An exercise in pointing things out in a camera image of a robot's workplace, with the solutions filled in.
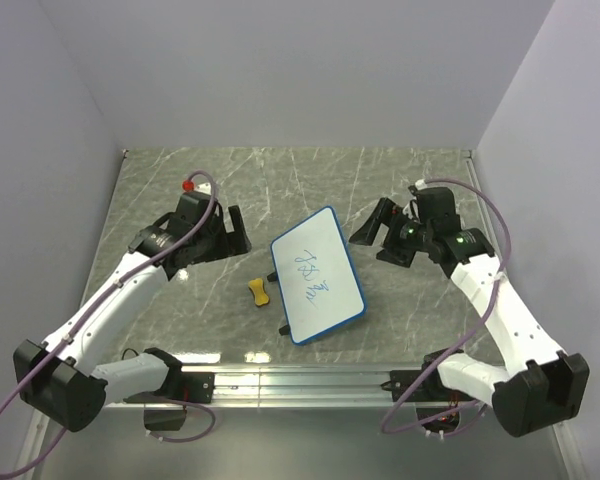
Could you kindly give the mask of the yellow bone shaped eraser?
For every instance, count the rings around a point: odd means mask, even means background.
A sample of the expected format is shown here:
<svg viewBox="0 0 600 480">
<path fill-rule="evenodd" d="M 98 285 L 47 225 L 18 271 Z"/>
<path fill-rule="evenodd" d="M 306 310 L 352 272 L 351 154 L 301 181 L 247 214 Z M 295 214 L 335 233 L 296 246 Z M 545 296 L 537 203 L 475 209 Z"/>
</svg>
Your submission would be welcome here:
<svg viewBox="0 0 600 480">
<path fill-rule="evenodd" d="M 257 307 L 262 307 L 270 303 L 270 297 L 265 290 L 264 280 L 262 278 L 255 278 L 247 284 L 249 291 L 253 295 L 254 304 Z"/>
</svg>

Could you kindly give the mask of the blue framed whiteboard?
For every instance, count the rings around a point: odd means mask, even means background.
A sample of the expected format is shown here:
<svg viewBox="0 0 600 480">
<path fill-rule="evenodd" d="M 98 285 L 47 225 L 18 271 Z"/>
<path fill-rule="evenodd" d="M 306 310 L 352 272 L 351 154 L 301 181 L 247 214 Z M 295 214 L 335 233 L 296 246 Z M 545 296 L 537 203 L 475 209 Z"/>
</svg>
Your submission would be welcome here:
<svg viewBox="0 0 600 480">
<path fill-rule="evenodd" d="M 270 252 L 293 344 L 308 344 L 366 313 L 361 282 L 332 206 L 277 236 Z"/>
</svg>

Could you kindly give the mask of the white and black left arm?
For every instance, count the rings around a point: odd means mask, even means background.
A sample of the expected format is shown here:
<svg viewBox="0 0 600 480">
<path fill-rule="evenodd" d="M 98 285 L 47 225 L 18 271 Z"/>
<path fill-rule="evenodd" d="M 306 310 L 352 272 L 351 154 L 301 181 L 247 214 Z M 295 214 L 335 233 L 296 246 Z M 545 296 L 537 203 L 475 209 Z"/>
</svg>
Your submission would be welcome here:
<svg viewBox="0 0 600 480">
<path fill-rule="evenodd" d="M 182 363 L 157 348 L 124 361 L 100 359 L 113 337 L 135 320 L 155 294 L 190 265 L 247 253 L 251 244 L 238 206 L 184 203 L 142 229 L 114 272 L 62 327 L 14 352 L 21 399 L 70 432 L 87 427 L 104 406 L 140 394 L 160 402 L 189 392 Z"/>
</svg>

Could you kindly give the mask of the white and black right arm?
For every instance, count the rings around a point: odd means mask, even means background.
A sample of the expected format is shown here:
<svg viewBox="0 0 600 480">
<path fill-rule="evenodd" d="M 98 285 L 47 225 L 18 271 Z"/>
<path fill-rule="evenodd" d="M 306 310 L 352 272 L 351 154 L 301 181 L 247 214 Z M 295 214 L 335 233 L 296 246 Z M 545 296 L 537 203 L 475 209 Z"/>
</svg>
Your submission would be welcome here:
<svg viewBox="0 0 600 480">
<path fill-rule="evenodd" d="M 504 361 L 501 367 L 478 361 L 463 351 L 465 342 L 459 340 L 425 357 L 422 373 L 399 403 L 417 390 L 435 400 L 465 395 L 492 408 L 513 437 L 579 413 L 588 363 L 579 353 L 566 353 L 540 326 L 480 229 L 462 228 L 459 216 L 450 213 L 421 223 L 397 206 L 379 221 L 388 228 L 379 259 L 409 267 L 416 253 L 428 254 L 480 315 Z"/>
</svg>

